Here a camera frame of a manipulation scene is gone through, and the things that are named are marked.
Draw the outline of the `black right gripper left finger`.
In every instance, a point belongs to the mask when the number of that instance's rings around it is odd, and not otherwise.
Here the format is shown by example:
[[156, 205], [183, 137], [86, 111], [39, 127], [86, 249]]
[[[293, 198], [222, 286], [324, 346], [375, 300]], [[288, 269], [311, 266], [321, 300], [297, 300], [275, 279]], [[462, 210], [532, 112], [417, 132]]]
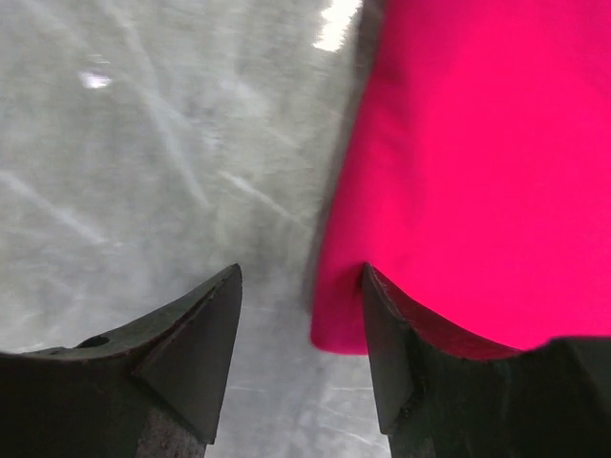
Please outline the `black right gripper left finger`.
[[1, 357], [5, 457], [201, 457], [215, 442], [242, 306], [230, 265], [79, 345]]

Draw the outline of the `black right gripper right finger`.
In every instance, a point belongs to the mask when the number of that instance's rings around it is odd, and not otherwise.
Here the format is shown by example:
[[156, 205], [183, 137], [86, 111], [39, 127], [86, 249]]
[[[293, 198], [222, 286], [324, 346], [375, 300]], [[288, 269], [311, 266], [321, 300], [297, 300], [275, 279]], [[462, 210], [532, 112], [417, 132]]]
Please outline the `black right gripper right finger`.
[[372, 266], [363, 312], [381, 432], [394, 457], [606, 457], [610, 342], [494, 343]]

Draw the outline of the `red t shirt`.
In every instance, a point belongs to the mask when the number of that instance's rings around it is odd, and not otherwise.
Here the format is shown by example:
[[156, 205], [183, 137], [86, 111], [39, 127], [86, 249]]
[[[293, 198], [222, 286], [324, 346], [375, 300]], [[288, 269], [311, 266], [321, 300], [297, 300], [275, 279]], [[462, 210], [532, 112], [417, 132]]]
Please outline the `red t shirt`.
[[610, 5], [390, 1], [318, 260], [310, 339], [367, 350], [371, 264], [490, 341], [610, 333]]

